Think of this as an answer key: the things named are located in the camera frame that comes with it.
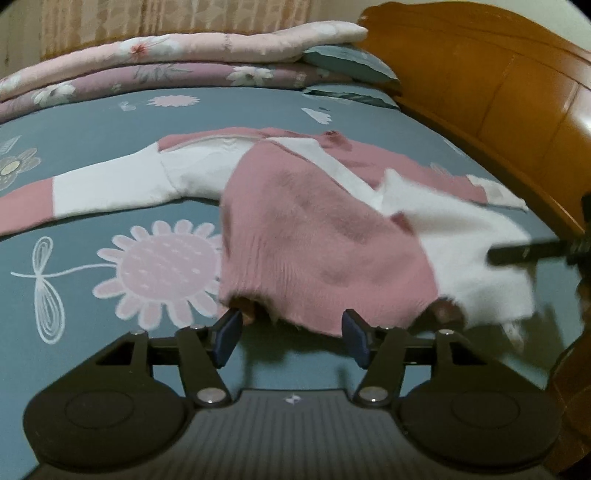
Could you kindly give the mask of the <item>pink and white knit sweater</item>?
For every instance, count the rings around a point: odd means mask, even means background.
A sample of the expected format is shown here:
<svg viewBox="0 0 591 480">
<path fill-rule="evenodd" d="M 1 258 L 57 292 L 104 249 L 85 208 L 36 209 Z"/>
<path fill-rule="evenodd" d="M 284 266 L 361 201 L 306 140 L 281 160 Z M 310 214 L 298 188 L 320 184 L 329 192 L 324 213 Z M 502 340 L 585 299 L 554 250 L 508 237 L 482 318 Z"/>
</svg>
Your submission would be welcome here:
<svg viewBox="0 0 591 480">
<path fill-rule="evenodd" d="M 486 255 L 527 239 L 502 214 L 525 202 L 495 181 L 440 173 L 337 132 L 170 135 L 4 195 L 1 232 L 187 198 L 216 201 L 221 226 L 157 220 L 99 251 L 114 273 L 93 293 L 116 298 L 120 319 L 153 330 L 168 317 L 183 328 L 229 308 L 252 320 L 263 306 L 273 319 L 338 336 L 353 309 L 374 326 L 498 324 L 524 345 L 533 276 Z"/>
</svg>

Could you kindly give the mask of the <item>wooden headboard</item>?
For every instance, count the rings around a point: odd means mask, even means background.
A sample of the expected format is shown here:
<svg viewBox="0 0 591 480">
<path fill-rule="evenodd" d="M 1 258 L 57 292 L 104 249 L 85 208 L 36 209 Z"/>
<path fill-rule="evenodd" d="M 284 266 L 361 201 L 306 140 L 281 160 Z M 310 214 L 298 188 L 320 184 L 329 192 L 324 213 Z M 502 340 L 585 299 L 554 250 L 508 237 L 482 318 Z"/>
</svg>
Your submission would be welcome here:
<svg viewBox="0 0 591 480">
<path fill-rule="evenodd" d="M 586 227 L 590 54 L 508 10 L 471 2 L 363 11 L 363 49 L 398 75 L 403 110 L 464 149 L 559 236 Z"/>
</svg>

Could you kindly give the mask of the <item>blue lower pillow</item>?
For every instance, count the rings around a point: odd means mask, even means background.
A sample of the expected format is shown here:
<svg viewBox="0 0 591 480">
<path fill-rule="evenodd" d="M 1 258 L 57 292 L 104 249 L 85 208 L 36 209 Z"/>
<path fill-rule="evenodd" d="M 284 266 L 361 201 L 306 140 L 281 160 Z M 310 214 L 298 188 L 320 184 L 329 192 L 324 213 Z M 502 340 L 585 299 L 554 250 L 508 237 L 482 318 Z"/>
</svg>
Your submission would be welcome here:
<svg viewBox="0 0 591 480">
<path fill-rule="evenodd" d="M 322 83 L 304 88 L 303 93 L 342 101 L 363 103 L 381 108 L 399 109 L 399 105 L 382 90 L 357 83 Z"/>
</svg>

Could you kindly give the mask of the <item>blue pillow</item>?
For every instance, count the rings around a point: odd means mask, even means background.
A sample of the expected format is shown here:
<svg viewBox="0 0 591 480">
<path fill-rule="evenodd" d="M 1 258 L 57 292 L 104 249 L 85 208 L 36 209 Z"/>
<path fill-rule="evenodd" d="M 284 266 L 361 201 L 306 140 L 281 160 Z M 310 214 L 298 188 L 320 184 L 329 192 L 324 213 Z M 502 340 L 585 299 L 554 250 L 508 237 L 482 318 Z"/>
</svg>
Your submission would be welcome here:
<svg viewBox="0 0 591 480">
<path fill-rule="evenodd" d="M 342 101 L 363 103 L 381 108 L 399 109 L 399 105 L 382 90 L 357 83 L 322 83 L 304 88 L 303 93 Z"/>
<path fill-rule="evenodd" d="M 321 45 L 304 51 L 301 59 L 310 65 L 349 76 L 368 84 L 398 82 L 398 76 L 380 58 L 353 45 Z"/>
</svg>

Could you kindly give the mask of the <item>blue upper pillow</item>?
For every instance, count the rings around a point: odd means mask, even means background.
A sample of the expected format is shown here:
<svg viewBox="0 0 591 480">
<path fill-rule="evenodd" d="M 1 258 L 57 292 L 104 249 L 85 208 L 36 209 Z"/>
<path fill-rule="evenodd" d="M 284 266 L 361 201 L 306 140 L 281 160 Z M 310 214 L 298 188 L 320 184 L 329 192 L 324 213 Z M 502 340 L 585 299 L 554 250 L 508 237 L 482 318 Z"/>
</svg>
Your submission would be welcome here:
<svg viewBox="0 0 591 480">
<path fill-rule="evenodd" d="M 321 45 L 304 51 L 301 59 L 310 65 L 349 76 L 368 84 L 398 82 L 398 76 L 380 58 L 353 45 Z"/>
</svg>

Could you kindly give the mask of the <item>pink floral folded quilt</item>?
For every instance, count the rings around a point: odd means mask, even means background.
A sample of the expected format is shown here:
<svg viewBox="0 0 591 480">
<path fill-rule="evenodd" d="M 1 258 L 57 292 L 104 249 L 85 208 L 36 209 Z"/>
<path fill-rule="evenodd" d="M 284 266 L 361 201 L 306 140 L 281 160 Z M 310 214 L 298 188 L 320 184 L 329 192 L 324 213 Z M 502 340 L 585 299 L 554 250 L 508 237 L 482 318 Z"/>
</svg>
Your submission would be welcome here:
<svg viewBox="0 0 591 480">
<path fill-rule="evenodd" d="M 92 72 L 120 66 L 166 62 L 288 62 L 320 45 L 361 42 L 367 28 L 346 21 L 301 24 L 271 33 L 242 35 L 202 32 L 135 37 L 89 47 L 25 67 L 1 79 L 3 101 Z"/>
</svg>

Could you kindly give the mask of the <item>mauve floral folded quilt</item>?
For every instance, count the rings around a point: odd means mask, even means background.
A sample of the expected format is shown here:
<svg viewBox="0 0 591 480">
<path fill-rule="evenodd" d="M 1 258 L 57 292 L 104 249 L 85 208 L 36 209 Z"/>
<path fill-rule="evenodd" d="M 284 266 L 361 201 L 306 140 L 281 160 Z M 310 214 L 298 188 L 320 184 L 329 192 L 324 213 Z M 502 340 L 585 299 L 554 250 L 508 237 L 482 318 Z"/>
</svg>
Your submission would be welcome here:
<svg viewBox="0 0 591 480">
<path fill-rule="evenodd" d="M 3 123 L 53 106 L 126 93 L 189 87 L 256 87 L 303 90 L 323 83 L 351 83 L 352 77 L 305 63 L 239 65 L 157 63 L 110 68 L 32 89 L 1 103 Z"/>
</svg>

